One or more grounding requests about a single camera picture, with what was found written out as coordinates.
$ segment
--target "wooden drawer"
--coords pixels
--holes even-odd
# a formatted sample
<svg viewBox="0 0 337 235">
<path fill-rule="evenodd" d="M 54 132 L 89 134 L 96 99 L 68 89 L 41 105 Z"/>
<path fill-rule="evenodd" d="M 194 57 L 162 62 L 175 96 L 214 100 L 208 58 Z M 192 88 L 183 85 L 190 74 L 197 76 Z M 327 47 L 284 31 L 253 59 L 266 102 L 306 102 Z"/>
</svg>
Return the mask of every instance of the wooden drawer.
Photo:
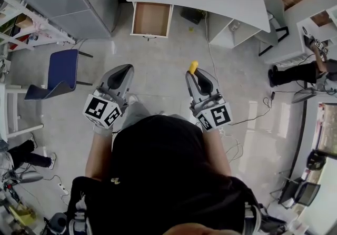
<svg viewBox="0 0 337 235">
<path fill-rule="evenodd" d="M 167 38 L 172 12 L 173 5 L 135 2 L 131 35 Z"/>
</svg>

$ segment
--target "power strip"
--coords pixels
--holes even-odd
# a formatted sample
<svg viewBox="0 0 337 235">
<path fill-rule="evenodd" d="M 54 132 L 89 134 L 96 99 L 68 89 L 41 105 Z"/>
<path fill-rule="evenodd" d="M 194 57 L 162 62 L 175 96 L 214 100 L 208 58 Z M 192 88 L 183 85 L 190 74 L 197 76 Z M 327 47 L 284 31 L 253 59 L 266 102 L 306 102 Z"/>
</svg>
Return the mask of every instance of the power strip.
<svg viewBox="0 0 337 235">
<path fill-rule="evenodd" d="M 61 184 L 61 183 L 58 183 L 57 184 L 61 189 L 62 191 L 66 194 L 66 195 L 69 195 L 69 191 Z"/>
</svg>

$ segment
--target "black shoe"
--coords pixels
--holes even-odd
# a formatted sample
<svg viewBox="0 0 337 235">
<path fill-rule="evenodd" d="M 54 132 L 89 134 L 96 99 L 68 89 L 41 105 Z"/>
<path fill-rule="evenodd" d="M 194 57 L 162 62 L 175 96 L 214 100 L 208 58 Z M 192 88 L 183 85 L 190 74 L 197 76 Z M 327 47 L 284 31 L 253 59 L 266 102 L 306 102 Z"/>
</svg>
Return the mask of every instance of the black shoe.
<svg viewBox="0 0 337 235">
<path fill-rule="evenodd" d="M 274 83 L 272 82 L 273 79 L 273 71 L 271 69 L 268 70 L 268 78 L 269 78 L 269 85 L 271 88 L 275 87 Z"/>
<path fill-rule="evenodd" d="M 273 73 L 275 73 L 275 72 L 277 72 L 279 70 L 276 65 L 274 65 L 272 69 L 273 69 Z"/>
</svg>

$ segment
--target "shoe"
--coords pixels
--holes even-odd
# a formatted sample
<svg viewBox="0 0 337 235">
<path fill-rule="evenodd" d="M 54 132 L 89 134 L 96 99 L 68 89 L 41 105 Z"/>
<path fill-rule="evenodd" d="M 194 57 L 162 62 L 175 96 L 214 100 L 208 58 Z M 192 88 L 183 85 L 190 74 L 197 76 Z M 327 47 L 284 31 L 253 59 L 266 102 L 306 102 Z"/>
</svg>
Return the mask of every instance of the shoe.
<svg viewBox="0 0 337 235">
<path fill-rule="evenodd" d="M 51 160 L 52 160 L 52 163 L 51 165 L 48 167 L 50 170 L 52 170 L 54 168 L 54 164 L 55 164 L 55 161 L 56 161 L 56 154 L 55 153 L 52 153 L 51 155 L 48 156 Z"/>
<path fill-rule="evenodd" d="M 130 95 L 130 97 L 128 98 L 129 106 L 131 106 L 135 102 L 139 102 L 138 97 L 135 94 Z"/>
<path fill-rule="evenodd" d="M 29 140 L 33 141 L 33 143 L 34 143 L 34 150 L 35 150 L 37 148 L 37 144 L 36 144 L 34 135 L 32 133 L 31 133 L 31 138 Z"/>
<path fill-rule="evenodd" d="M 271 69 L 268 70 L 268 78 L 269 78 L 269 85 L 271 88 L 275 87 L 275 84 L 272 82 L 273 79 L 273 71 Z"/>
<path fill-rule="evenodd" d="M 279 69 L 278 69 L 278 67 L 277 67 L 276 65 L 273 65 L 272 70 L 273 70 L 273 73 L 275 73 L 275 72 L 277 72 Z"/>
</svg>

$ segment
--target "computer screen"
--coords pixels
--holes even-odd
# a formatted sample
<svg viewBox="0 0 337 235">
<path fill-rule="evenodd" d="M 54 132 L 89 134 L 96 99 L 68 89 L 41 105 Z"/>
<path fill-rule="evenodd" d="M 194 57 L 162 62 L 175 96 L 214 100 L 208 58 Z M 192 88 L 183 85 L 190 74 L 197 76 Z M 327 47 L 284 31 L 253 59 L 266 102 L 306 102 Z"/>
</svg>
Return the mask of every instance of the computer screen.
<svg viewBox="0 0 337 235">
<path fill-rule="evenodd" d="M 317 195 L 318 190 L 320 189 L 319 184 L 306 184 L 301 189 L 300 199 L 298 200 L 299 204 L 310 205 L 311 202 Z"/>
</svg>

